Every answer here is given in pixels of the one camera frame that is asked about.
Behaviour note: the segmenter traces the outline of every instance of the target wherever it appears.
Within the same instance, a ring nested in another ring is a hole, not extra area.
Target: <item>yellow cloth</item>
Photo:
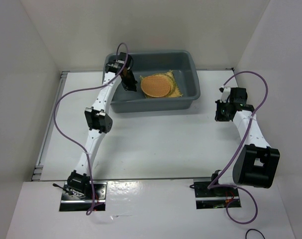
[[[173,71],[169,71],[167,73],[159,73],[159,74],[154,74],[154,75],[164,75],[166,77],[166,79],[168,80],[168,82],[171,85],[171,90],[170,92],[164,96],[163,98],[173,98],[173,97],[181,97],[183,96],[183,94],[180,92],[179,87],[176,84],[176,81],[174,79],[174,75],[173,75]],[[145,79],[146,77],[142,77],[140,76],[141,82],[143,81],[143,79]],[[146,98],[153,98],[151,96],[148,96],[147,94],[144,94]]]

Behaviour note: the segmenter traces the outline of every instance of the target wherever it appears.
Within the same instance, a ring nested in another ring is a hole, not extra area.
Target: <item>white panel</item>
[[[24,183],[7,239],[243,239],[249,228],[267,239],[294,239],[277,185],[249,188],[259,205],[257,219],[238,225],[225,209],[196,210],[192,180],[109,182],[104,212],[59,212],[61,190],[52,182]],[[249,196],[240,193],[242,208],[231,209],[237,220],[254,215]],[[251,233],[249,239],[260,239]]]
[[[21,0],[60,70],[102,70],[130,50],[184,49],[196,67],[238,63],[269,0]]]
[[[240,137],[234,123],[214,120],[215,101],[221,97],[218,89],[232,75],[232,71],[198,71],[201,97],[188,110],[115,114],[110,108],[113,128],[98,150],[94,178],[210,177],[224,168]],[[101,80],[101,72],[69,73],[64,93],[100,85]],[[229,86],[235,87],[236,81]],[[59,106],[57,122],[61,130],[81,143],[88,135],[84,109],[92,105],[98,93],[75,93]],[[54,128],[41,159],[41,180],[66,180],[80,156],[81,149]]]
[[[46,129],[59,71],[18,0],[0,0],[0,238]]]
[[[295,236],[302,239],[302,175],[280,176],[277,183]]]
[[[271,0],[236,72],[253,70],[265,77],[269,97],[258,123],[272,147],[279,149],[278,180],[296,238],[302,239],[302,0]],[[250,102],[263,98],[256,77],[237,77]]]

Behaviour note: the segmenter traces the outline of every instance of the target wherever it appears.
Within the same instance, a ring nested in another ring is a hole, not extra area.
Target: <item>white table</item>
[[[106,135],[93,165],[94,179],[155,179],[210,177],[222,169],[240,143],[232,122],[215,122],[221,85],[232,71],[198,71],[201,97],[188,110],[109,115],[113,128]],[[101,84],[102,72],[69,73],[63,93]],[[232,80],[229,86],[236,87]],[[57,122],[68,136],[85,143],[84,115],[99,90],[67,96]],[[51,124],[41,156],[41,180],[66,180],[81,149],[63,138]]]
[[[191,179],[109,181],[104,212],[59,212],[61,190],[53,182],[23,184],[7,239],[244,239],[250,228],[266,239],[294,239],[276,183],[270,189],[247,187],[259,214],[238,225],[225,209],[196,209]],[[242,208],[230,213],[240,221],[254,215],[249,196],[239,191]],[[249,239],[262,237],[251,232]]]

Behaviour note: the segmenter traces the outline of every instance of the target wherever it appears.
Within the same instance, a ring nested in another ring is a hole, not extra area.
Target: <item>gray tub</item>
[[[201,95],[199,79],[189,52],[182,50],[130,53],[134,65],[132,72],[137,92],[125,91],[121,85],[115,91],[111,107],[116,113],[170,111],[188,109]],[[106,57],[105,62],[115,59],[115,54]],[[172,70],[175,81],[183,94],[178,98],[146,99],[140,86],[140,76]]]

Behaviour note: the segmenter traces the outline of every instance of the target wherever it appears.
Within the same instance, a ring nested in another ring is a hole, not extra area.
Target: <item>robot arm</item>
[[[115,73],[106,73],[103,83],[106,84],[106,82],[110,81],[114,76]],[[118,76],[111,84],[100,90],[92,107],[85,109],[85,116],[89,127],[89,134],[85,148],[89,153],[91,167],[93,166],[98,148],[105,134],[112,128],[112,119],[108,116],[108,112],[114,92],[120,83],[121,77]],[[81,154],[80,161],[75,167],[75,170],[81,175],[88,174],[89,166],[87,156],[84,152]]]
[[[128,55],[128,61],[122,73],[109,83],[119,70],[124,65],[125,53],[120,53],[119,58],[110,61],[105,66],[105,76],[103,85],[105,85],[99,92],[99,95],[91,108],[85,109],[85,116],[89,127],[89,133],[85,148],[88,151],[90,158],[90,166],[94,164],[98,148],[105,137],[105,134],[110,132],[113,121],[108,115],[110,104],[115,93],[116,88],[122,83],[125,90],[137,91],[134,75],[129,67],[132,57]],[[89,164],[85,152],[81,154],[80,160],[74,171],[68,177],[67,184],[72,190],[76,190],[86,196],[90,195],[90,177]]]
[[[246,89],[224,87],[220,88],[220,91],[222,96],[220,100],[216,101],[215,120],[233,121],[240,138],[243,139],[254,111],[252,105],[246,104],[248,98]],[[271,148],[263,137],[255,114],[232,173],[227,170],[219,179],[219,183],[269,188],[275,177],[279,158],[279,151]],[[218,173],[219,170],[213,174],[212,178],[216,177]]]

